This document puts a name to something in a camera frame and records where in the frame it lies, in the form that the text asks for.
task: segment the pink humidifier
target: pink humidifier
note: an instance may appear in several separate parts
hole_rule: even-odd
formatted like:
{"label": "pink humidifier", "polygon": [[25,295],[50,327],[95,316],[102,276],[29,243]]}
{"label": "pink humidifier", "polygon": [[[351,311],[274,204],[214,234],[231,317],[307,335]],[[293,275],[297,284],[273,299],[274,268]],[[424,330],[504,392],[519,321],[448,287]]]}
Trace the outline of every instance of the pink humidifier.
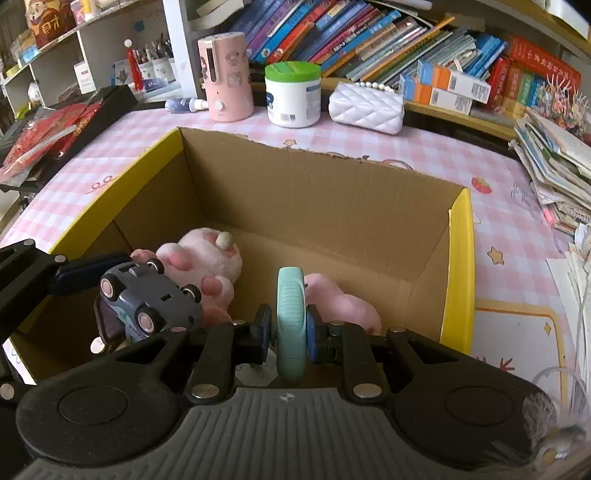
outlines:
{"label": "pink humidifier", "polygon": [[251,116],[254,103],[244,33],[210,35],[197,44],[212,120],[235,122]]}

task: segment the teal roller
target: teal roller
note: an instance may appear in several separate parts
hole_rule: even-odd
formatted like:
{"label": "teal roller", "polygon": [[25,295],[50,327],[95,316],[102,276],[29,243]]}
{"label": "teal roller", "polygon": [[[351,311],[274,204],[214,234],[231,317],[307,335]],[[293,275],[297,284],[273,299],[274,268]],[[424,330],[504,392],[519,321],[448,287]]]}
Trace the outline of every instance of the teal roller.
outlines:
{"label": "teal roller", "polygon": [[304,273],[283,267],[277,277],[277,373],[296,385],[306,371],[306,298]]}

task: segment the star print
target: star print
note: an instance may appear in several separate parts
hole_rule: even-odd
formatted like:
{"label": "star print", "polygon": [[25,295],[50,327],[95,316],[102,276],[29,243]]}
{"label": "star print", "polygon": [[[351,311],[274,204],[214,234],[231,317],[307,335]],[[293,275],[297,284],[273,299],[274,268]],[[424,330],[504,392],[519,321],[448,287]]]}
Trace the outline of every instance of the star print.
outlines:
{"label": "star print", "polygon": [[499,252],[495,247],[491,247],[491,251],[486,253],[492,260],[493,265],[505,265],[503,260],[503,252]]}

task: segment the green lid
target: green lid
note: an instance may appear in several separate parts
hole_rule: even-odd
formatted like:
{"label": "green lid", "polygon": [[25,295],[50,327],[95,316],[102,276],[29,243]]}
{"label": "green lid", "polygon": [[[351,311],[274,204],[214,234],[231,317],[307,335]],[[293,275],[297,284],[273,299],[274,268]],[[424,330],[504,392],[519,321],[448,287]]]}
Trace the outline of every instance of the green lid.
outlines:
{"label": "green lid", "polygon": [[309,82],[320,78],[320,65],[309,61],[279,61],[265,67],[265,78],[272,82]]}

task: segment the white jar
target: white jar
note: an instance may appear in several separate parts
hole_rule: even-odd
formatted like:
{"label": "white jar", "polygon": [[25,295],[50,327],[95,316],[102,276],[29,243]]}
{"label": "white jar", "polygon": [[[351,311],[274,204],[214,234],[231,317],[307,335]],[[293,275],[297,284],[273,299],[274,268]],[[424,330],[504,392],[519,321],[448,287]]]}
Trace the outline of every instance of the white jar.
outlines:
{"label": "white jar", "polygon": [[281,61],[265,67],[269,120],[280,127],[302,128],[320,119],[320,66]]}

